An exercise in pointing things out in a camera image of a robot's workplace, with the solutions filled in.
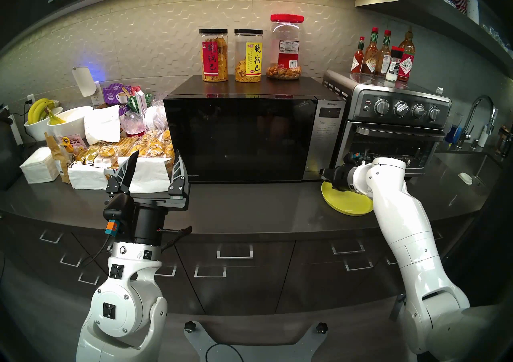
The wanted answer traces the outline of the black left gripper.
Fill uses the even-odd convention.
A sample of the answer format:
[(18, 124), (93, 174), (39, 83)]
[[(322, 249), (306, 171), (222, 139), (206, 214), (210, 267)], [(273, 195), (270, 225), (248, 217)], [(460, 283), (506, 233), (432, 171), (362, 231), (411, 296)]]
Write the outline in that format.
[[(136, 150), (117, 169), (106, 169), (109, 195), (130, 195), (131, 185), (139, 150)], [(150, 246), (160, 246), (162, 234), (179, 230), (167, 230), (164, 226), (168, 212), (186, 211), (189, 205), (189, 179), (181, 155), (175, 155), (174, 161), (168, 161), (168, 194), (132, 194), (134, 213), (132, 223), (127, 230), (127, 242)]]

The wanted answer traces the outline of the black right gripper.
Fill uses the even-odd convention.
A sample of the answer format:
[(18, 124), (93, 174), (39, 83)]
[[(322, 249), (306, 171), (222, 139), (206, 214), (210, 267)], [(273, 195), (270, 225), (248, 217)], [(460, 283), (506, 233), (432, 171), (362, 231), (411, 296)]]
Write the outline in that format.
[(346, 192), (353, 191), (353, 174), (355, 170), (355, 165), (345, 163), (343, 165), (337, 166), (333, 168), (323, 168), (321, 169), (321, 179), (334, 183), (334, 189)]

